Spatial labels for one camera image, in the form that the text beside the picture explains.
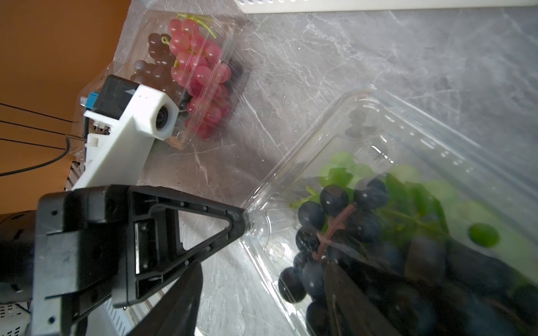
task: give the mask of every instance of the green grape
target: green grape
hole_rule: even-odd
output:
[[[458,199],[458,190],[447,181],[430,180],[423,183],[423,185],[441,203]]]
[[[355,158],[349,152],[338,152],[332,156],[331,163],[340,168],[350,169],[355,165]]]
[[[408,165],[392,166],[388,173],[394,176],[401,183],[413,182],[420,183],[420,173],[416,168]]]
[[[363,163],[354,164],[353,167],[348,168],[347,171],[353,175],[353,178],[348,184],[348,187],[351,189],[355,188],[355,185],[357,185],[363,178],[374,177],[372,168]]]
[[[327,177],[320,177],[320,183],[322,187],[326,187],[331,184],[345,187],[349,184],[349,181],[353,178],[353,175],[345,171],[345,168],[331,168]]]
[[[469,238],[477,245],[484,247],[493,247],[499,240],[500,236],[497,230],[491,225],[476,223],[469,227]]]

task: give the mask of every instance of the dark grape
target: dark grape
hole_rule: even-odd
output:
[[[308,262],[302,270],[301,282],[303,287],[314,299],[325,297],[325,287],[323,281],[323,265],[317,261]]]
[[[312,252],[305,251],[305,252],[299,252],[293,258],[293,267],[298,271],[302,272],[302,269],[305,267],[305,265],[308,262],[311,262],[314,260],[314,257],[312,257]]]
[[[345,229],[363,242],[373,242],[381,237],[381,223],[369,210],[358,209],[345,220]]]
[[[514,282],[514,274],[508,265],[456,241],[449,244],[447,262],[447,277],[480,295],[503,293]]]
[[[330,323],[327,307],[320,301],[313,301],[306,308],[306,325],[311,336],[328,336]]]
[[[299,302],[306,296],[305,289],[299,279],[299,274],[293,267],[288,267],[280,273],[278,290],[282,298],[290,303]]]
[[[344,188],[331,184],[321,191],[320,202],[326,214],[336,217],[348,205],[348,193]]]
[[[325,225],[325,213],[323,212],[323,208],[321,205],[312,201],[303,203],[303,205],[299,207],[297,216],[299,218],[299,223],[301,223],[303,227],[313,227],[316,230],[321,231]]]
[[[538,322],[538,289],[533,285],[517,288],[512,296],[518,315],[525,322]]]
[[[369,188],[376,188],[381,190],[382,192],[387,192],[387,186],[378,178],[373,178],[368,184],[367,187]]]
[[[451,334],[465,336],[519,336],[514,324],[495,312],[482,298],[454,284],[437,295],[437,311]]]
[[[398,275],[404,274],[405,258],[397,247],[387,242],[374,242],[368,247],[369,257],[384,269],[391,269]]]
[[[297,245],[299,251],[312,253],[317,251],[318,247],[320,246],[320,241],[313,231],[302,227],[297,230],[297,234],[295,235],[295,244]]]
[[[405,335],[430,335],[437,323],[430,300],[406,284],[388,289],[385,296],[385,314],[396,329]]]
[[[353,204],[358,208],[377,209],[388,202],[388,193],[377,188],[353,191]]]

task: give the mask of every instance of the plastic clamshell container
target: plastic clamshell container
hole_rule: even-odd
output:
[[[172,34],[168,25],[172,19],[181,22],[191,20],[198,26],[201,39],[195,47],[197,50],[189,47],[185,51],[188,54],[186,63],[192,71],[180,71],[182,65],[176,62],[176,55],[169,48]],[[229,18],[154,10],[144,16],[120,76],[166,92],[180,107],[173,135],[168,140],[170,145],[182,149],[193,138],[215,139],[221,126],[229,120],[249,75],[248,66],[236,48],[238,31],[236,22]],[[151,34],[161,35],[161,40],[155,39],[156,43],[150,43]],[[201,56],[205,58],[206,47],[210,44],[216,45],[218,52],[207,65],[210,72],[206,75],[206,84],[200,85],[195,78],[196,66],[190,65],[201,65],[199,51],[202,51]],[[231,71],[228,74],[230,78],[219,84],[219,79],[227,76],[224,73],[228,68]],[[196,104],[193,104],[192,109],[190,106],[187,112],[187,102],[190,101],[188,97],[191,97],[189,93],[196,93]],[[216,116],[216,119],[220,119],[217,121],[214,114],[213,118],[206,117],[208,111],[215,111],[215,108],[220,113],[220,117]]]

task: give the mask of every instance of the white plastic part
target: white plastic part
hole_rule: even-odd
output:
[[[533,6],[538,0],[234,0],[244,13]]]
[[[155,121],[162,107],[168,110],[164,126]],[[85,117],[110,127],[110,135],[89,134],[86,169],[73,189],[107,184],[135,185],[154,139],[172,134],[179,109],[166,93],[139,85],[119,120],[86,111]]]

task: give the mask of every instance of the grape stem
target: grape stem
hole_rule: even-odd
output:
[[[313,254],[314,260],[321,261],[321,258],[323,254],[325,253],[325,249],[327,246],[330,245],[330,239],[332,238],[332,235],[337,230],[343,230],[345,229],[344,221],[351,215],[357,208],[353,204],[349,204],[336,216],[336,218],[329,217],[329,228],[323,235],[323,238],[320,239],[320,246],[317,249],[317,252]]]

